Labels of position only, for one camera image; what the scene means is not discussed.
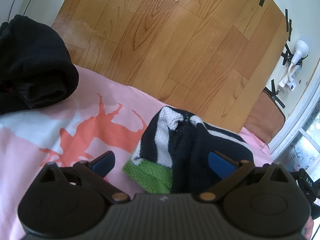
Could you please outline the person's right hand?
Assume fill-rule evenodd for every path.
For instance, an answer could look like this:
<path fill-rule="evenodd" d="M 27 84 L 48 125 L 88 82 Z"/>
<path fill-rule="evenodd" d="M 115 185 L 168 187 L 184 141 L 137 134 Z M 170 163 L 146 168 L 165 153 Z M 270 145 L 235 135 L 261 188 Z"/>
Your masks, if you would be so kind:
<path fill-rule="evenodd" d="M 306 240 L 310 240 L 311 239 L 312 231 L 313 231 L 313 225 L 314 225 L 313 219 L 312 219 L 312 217 L 309 217 L 308 221 L 307 221 L 307 224 L 305 226 L 305 232 L 304 232 L 304 238 Z"/>

